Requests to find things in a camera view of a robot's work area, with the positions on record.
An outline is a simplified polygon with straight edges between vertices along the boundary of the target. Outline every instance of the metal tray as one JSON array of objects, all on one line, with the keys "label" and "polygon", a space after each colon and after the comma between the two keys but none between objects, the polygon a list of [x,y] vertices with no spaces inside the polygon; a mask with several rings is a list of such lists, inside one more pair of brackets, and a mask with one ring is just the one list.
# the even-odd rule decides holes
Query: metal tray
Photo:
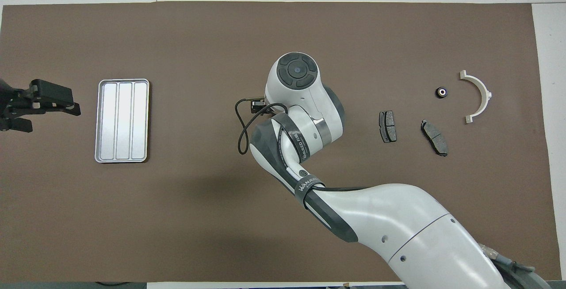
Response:
[{"label": "metal tray", "polygon": [[95,160],[143,162],[147,158],[149,81],[102,80],[96,116]]}]

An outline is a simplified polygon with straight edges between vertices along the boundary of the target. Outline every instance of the white curved bracket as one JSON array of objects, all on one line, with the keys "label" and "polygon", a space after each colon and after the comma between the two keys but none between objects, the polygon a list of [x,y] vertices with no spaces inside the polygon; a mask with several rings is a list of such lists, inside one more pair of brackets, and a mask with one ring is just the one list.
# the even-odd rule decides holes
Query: white curved bracket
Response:
[{"label": "white curved bracket", "polygon": [[460,71],[460,79],[472,82],[482,94],[482,103],[479,105],[478,110],[474,114],[466,116],[466,123],[473,122],[473,117],[477,117],[483,110],[486,109],[487,103],[491,99],[491,92],[487,91],[486,85],[483,84],[477,77],[466,74],[466,70]]}]

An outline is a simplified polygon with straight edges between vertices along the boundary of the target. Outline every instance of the white robotic arm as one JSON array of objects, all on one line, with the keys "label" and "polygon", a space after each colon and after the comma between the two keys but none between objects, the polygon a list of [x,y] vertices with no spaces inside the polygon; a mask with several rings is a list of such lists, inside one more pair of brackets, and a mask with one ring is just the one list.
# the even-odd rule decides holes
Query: white robotic arm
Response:
[{"label": "white robotic arm", "polygon": [[420,188],[384,184],[326,188],[301,164],[342,136],[344,108],[304,53],[280,57],[265,87],[288,113],[257,125],[257,162],[332,233],[378,253],[410,289],[509,289],[499,271],[453,216]]}]

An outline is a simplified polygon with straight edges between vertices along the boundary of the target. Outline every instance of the velcro strap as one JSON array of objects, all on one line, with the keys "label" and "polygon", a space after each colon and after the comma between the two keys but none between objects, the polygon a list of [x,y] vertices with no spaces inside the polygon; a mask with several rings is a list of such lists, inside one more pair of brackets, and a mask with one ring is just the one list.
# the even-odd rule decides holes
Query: velcro strap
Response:
[{"label": "velcro strap", "polygon": [[311,152],[307,145],[307,140],[305,140],[303,133],[301,133],[301,130],[299,130],[289,115],[286,113],[277,113],[271,119],[274,119],[277,123],[281,124],[285,132],[287,132],[287,135],[289,135],[289,139],[299,155],[299,163],[308,160],[311,157]]},{"label": "velcro strap", "polygon": [[318,177],[309,174],[301,178],[301,180],[299,180],[299,182],[295,185],[295,198],[297,198],[301,205],[305,206],[305,196],[307,196],[307,193],[311,190],[311,188],[313,188],[314,184],[324,185]]}]

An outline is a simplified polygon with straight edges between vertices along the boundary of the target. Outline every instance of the brown mat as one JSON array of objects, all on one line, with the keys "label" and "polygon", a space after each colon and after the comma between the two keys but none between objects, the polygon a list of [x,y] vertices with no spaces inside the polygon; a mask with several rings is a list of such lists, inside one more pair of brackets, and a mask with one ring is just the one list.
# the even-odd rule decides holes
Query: brown mat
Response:
[{"label": "brown mat", "polygon": [[[10,85],[65,85],[83,112],[0,135],[0,281],[397,280],[236,150],[235,101],[262,95],[288,51],[312,55],[346,109],[344,136],[305,163],[327,186],[417,185],[477,241],[560,278],[529,4],[17,5],[0,51]],[[480,96],[462,69],[493,92],[472,124]],[[93,158],[97,85],[112,78],[152,83],[144,164]],[[389,109],[398,142],[384,144]]]}]

